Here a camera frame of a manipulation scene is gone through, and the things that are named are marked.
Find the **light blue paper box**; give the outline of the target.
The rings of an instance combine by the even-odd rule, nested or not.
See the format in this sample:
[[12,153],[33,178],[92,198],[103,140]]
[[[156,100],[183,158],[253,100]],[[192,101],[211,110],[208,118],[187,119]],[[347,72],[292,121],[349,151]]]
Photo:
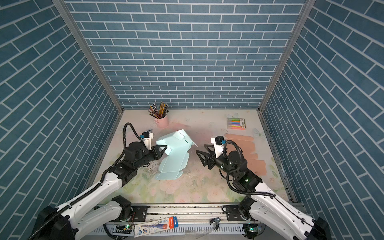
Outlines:
[[187,166],[190,157],[188,151],[195,143],[185,130],[178,130],[159,138],[156,144],[158,146],[167,146],[165,150],[167,156],[159,165],[159,172],[155,176],[156,180],[178,179],[183,174],[183,169]]

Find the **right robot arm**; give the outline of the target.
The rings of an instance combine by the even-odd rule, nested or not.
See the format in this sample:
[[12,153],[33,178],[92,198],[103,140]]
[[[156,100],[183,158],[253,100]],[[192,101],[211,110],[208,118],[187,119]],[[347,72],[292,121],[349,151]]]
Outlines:
[[286,240],[330,240],[329,224],[322,218],[313,219],[278,196],[268,185],[248,168],[248,163],[236,147],[222,154],[213,145],[205,145],[206,151],[196,151],[204,167],[218,167],[229,188],[245,198],[238,210],[245,220],[256,220],[277,232]]

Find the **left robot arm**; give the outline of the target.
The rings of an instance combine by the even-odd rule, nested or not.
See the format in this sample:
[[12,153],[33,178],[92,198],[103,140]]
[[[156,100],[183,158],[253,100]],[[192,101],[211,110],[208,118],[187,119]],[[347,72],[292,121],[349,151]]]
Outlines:
[[132,203],[114,197],[105,207],[94,209],[103,199],[121,189],[137,175],[140,167],[161,159],[166,145],[148,149],[143,142],[125,146],[118,159],[102,174],[101,180],[73,199],[39,212],[30,240],[80,240],[109,221],[130,220]]

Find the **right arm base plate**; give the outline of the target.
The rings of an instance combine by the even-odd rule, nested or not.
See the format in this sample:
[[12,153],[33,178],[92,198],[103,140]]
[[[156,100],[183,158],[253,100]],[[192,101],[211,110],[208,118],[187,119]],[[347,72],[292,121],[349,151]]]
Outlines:
[[251,216],[252,204],[239,203],[238,205],[224,205],[222,211],[225,213],[229,222],[261,222]]

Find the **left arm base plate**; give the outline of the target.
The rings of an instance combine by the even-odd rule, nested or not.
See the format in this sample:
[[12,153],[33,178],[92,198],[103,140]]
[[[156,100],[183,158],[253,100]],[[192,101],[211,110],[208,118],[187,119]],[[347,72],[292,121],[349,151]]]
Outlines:
[[120,215],[111,220],[112,223],[122,222],[122,223],[143,223],[146,221],[148,206],[140,205],[140,206],[130,206],[124,207],[120,213]]

